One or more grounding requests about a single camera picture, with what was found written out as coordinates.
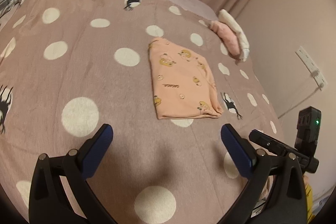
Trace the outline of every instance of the pink wall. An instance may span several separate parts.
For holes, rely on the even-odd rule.
[[[299,46],[329,84],[280,119],[285,142],[293,146],[298,112],[310,105],[322,111],[320,166],[310,175],[316,199],[336,183],[336,0],[250,0],[237,20],[251,44],[255,74],[278,116],[317,87],[295,54]]]

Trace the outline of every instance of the metal screw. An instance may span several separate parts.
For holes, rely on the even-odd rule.
[[[77,154],[77,150],[76,149],[71,149],[69,152],[68,152],[69,156],[74,156]]]
[[[39,160],[44,160],[45,158],[46,158],[46,154],[41,154],[40,156],[39,156]]]
[[[292,159],[292,160],[295,160],[296,159],[296,155],[294,153],[289,153],[288,154],[289,158]]]
[[[263,149],[258,149],[258,150],[257,150],[257,154],[258,154],[259,156],[264,156],[264,155],[266,155],[266,152],[265,152],[265,150],[263,150]]]

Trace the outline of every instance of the bed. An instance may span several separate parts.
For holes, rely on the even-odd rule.
[[[88,183],[120,224],[217,223],[246,184],[221,126],[283,141],[251,59],[237,63],[204,25],[213,15],[171,0],[126,7],[127,0],[25,0],[0,32],[0,183],[26,219],[38,156],[79,148],[103,123],[114,140]],[[157,119],[148,60],[154,37],[206,58],[219,118]]]

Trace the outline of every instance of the pink towel with cartoon print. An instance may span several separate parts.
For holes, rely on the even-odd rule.
[[[158,119],[218,118],[223,109],[206,59],[165,38],[149,45]]]

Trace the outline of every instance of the cable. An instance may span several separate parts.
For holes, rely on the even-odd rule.
[[[316,88],[310,95],[308,95],[306,98],[304,98],[302,101],[298,102],[294,107],[291,107],[290,109],[288,109],[286,112],[282,113],[278,119],[282,118],[284,115],[286,115],[288,112],[290,112],[291,110],[295,109],[297,106],[299,106],[300,104],[302,104],[304,101],[308,100],[310,97],[312,97],[318,90],[320,90],[320,86],[318,88]]]

